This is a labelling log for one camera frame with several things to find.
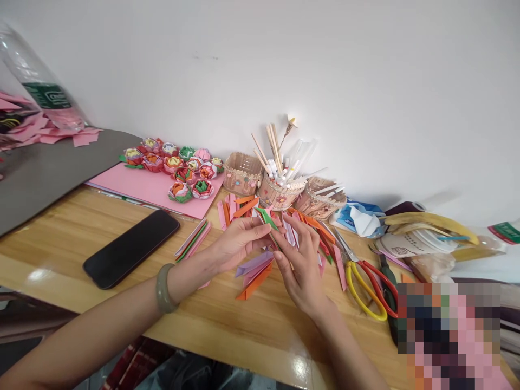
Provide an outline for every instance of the popsicle stick container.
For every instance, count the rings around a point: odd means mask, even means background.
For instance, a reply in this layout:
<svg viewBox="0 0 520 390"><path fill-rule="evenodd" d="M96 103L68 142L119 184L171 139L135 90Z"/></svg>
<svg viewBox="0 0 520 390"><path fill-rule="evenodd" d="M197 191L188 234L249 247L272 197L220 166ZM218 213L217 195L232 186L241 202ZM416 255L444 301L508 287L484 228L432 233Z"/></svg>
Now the popsicle stick container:
<svg viewBox="0 0 520 390"><path fill-rule="evenodd" d="M347 196L343 191L332 195L330 198L327 195L333 193L333 190L316 195L317 191L334 184L336 182L317 176L309 178L305 190L294 203L294 208L309 217L327 220L333 213L347 204Z"/></svg>
<svg viewBox="0 0 520 390"><path fill-rule="evenodd" d="M305 189L305 184L306 181L303 181L301 183L293 183L289 188L283 188L277 185L274 179L269 178L269 175L265 173L258 189L260 204L264 208L272 206L271 210L273 211L287 210Z"/></svg>
<svg viewBox="0 0 520 390"><path fill-rule="evenodd" d="M224 163L224 187L237 195L253 195L262 171L262 164L256 157L233 152Z"/></svg>

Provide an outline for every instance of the green label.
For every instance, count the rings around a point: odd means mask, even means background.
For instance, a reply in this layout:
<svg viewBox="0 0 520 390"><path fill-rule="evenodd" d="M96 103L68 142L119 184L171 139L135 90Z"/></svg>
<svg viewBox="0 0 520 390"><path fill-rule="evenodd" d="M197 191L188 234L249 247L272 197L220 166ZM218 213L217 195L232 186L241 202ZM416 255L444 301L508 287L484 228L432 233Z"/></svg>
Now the green label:
<svg viewBox="0 0 520 390"><path fill-rule="evenodd" d="M509 222L488 227L489 231L508 244L520 244L520 231L516 230Z"/></svg>
<svg viewBox="0 0 520 390"><path fill-rule="evenodd" d="M32 82L24 83L23 86L41 108L64 109L72 107L65 92L58 84Z"/></svg>

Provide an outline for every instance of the bracelet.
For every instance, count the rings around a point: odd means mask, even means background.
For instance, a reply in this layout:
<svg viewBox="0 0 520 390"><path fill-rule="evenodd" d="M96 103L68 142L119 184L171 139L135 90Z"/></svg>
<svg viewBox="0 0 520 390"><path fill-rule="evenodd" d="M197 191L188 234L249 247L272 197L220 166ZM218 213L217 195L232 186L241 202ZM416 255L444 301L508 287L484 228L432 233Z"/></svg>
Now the bracelet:
<svg viewBox="0 0 520 390"><path fill-rule="evenodd" d="M157 283L155 284L155 296L157 297L157 304L159 310L163 314L173 313L179 306L175 306L170 299L170 293L168 292L168 271L173 264L165 264L159 270L157 275Z"/></svg>

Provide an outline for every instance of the white wall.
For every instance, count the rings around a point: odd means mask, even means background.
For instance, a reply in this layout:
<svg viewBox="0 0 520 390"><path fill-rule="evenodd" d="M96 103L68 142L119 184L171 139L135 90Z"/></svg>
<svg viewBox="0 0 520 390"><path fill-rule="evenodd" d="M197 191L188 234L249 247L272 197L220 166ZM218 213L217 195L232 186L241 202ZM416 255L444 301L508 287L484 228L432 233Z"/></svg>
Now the white wall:
<svg viewBox="0 0 520 390"><path fill-rule="evenodd" d="M520 217L518 1L0 0L0 15L97 126L225 158L291 112L288 146L321 139L305 170L330 166L356 199Z"/></svg>

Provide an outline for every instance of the smartphone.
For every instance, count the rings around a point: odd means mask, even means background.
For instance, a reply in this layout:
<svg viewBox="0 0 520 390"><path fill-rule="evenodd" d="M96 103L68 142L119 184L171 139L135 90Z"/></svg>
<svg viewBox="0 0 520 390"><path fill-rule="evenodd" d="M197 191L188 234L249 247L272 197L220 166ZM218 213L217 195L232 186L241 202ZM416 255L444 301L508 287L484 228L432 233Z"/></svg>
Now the smartphone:
<svg viewBox="0 0 520 390"><path fill-rule="evenodd" d="M163 210L157 210L113 240L83 263L83 270L103 290L118 285L180 227Z"/></svg>

